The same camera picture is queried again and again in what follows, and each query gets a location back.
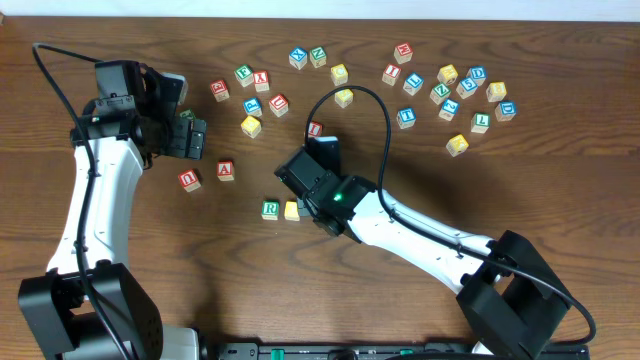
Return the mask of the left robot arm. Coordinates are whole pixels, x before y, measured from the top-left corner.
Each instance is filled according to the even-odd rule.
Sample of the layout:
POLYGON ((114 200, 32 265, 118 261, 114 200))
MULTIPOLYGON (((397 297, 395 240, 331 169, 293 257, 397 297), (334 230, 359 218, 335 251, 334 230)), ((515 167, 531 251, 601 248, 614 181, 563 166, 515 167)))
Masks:
POLYGON ((44 275, 22 281, 20 310, 47 359, 205 359, 193 328, 163 323, 129 270, 137 184, 156 155, 198 160, 206 124, 180 116, 188 84, 135 61, 95 64, 99 95, 73 117, 75 184, 44 275))

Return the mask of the blue T block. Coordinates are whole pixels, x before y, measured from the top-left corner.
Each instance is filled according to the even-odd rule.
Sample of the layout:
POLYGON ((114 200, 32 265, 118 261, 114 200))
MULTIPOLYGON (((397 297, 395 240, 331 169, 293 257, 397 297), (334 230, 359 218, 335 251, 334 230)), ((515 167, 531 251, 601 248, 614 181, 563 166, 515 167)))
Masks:
POLYGON ((416 122, 416 114, 413 108, 407 107, 397 112, 396 120, 401 129, 412 127, 416 122))

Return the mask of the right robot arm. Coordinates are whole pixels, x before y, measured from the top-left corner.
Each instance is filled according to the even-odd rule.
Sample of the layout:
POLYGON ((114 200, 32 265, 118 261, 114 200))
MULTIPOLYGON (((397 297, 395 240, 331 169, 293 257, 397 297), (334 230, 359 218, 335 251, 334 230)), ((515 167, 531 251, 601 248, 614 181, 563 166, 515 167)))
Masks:
POLYGON ((340 172, 334 138, 315 139, 275 171, 332 236, 384 249, 454 292, 476 350, 535 359, 567 314, 568 291, 525 237, 460 231, 420 214, 379 185, 340 172))

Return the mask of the yellow O block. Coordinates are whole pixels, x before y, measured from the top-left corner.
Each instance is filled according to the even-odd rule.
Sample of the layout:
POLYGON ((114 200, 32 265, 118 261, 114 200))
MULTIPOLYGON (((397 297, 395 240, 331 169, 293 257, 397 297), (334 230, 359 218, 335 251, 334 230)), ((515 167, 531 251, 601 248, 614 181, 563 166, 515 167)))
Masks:
POLYGON ((288 221, 299 221, 299 209, 296 201, 287 201, 284 208, 284 217, 288 221))

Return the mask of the green R block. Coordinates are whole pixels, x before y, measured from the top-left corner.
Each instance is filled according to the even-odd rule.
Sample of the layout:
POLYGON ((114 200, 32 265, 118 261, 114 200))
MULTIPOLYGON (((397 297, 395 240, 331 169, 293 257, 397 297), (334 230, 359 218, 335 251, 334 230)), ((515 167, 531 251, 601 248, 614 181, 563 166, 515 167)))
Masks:
POLYGON ((279 218, 280 205, 278 201, 265 200, 262 202, 261 217, 264 220, 277 221, 279 218))

